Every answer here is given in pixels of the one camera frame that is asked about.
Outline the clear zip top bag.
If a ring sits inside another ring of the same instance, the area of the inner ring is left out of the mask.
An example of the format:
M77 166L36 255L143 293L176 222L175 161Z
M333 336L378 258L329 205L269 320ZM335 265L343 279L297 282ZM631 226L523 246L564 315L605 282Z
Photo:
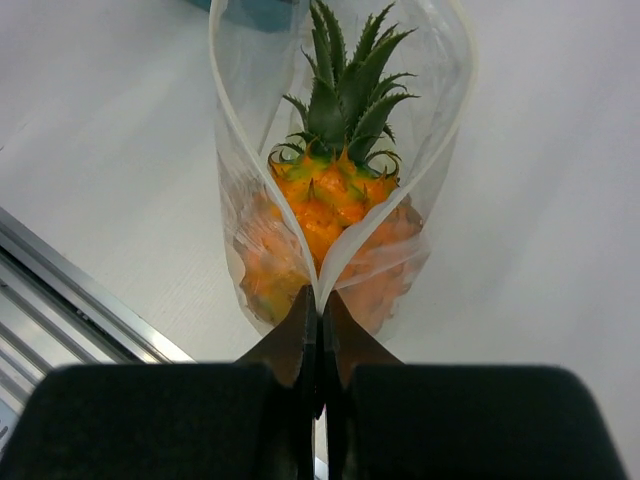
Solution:
M400 155L400 186L382 205L342 234L328 254L328 264L316 270L292 210L268 173L271 149L300 125L292 94L307 100L311 67L306 54L313 49L310 6L298 1L301 23L290 32L263 33L231 25L217 27L219 10L209 16L209 48L216 85L215 119L217 168L228 268L238 303L249 320L260 320L247 306L239 283L244 274L237 247L248 239L247 222L253 197L265 194L283 213L282 233L296 241L295 259L301 264L322 309L337 291L340 273L373 231L400 202L409 201L424 221L414 248L422 258L409 290L396 302L393 314L376 331L386 330L409 307L408 292L430 254L432 227L428 220L448 174L462 115L475 80L476 55L469 23L457 1L323 1L335 12L346 47L353 50L370 14L386 13L386 23L397 25L406 37L392 53L386 72L403 73L410 98L389 115L392 146Z

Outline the orange spiky toy fruit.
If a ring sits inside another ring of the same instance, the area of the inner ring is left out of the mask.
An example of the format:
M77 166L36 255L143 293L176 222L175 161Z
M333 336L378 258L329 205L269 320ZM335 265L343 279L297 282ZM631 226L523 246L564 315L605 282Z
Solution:
M389 115L410 98L403 73L386 65L406 32L370 14L353 50L335 12L310 6L312 76L307 100L287 102L300 125L267 157L267 170L292 210L316 270L328 264L339 237L361 223L400 186L400 155L382 139L394 134ZM260 320L280 323L309 277L294 257L296 241L280 230L283 213L265 194L253 197L248 239L237 247L244 274L239 286ZM373 231L340 273L337 291L353 318L369 331L391 318L422 258L414 245L424 221L402 201Z

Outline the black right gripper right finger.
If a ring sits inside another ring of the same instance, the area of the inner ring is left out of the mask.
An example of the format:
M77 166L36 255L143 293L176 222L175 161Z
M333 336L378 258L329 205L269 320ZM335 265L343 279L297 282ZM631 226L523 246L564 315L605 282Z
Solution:
M338 294L322 316L332 479L623 479L599 407L550 365L407 364Z

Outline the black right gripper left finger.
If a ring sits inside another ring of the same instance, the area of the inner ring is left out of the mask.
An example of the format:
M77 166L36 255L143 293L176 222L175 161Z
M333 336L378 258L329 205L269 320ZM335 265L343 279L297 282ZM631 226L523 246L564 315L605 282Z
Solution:
M232 363L48 374L9 440L13 479L310 479L315 298Z

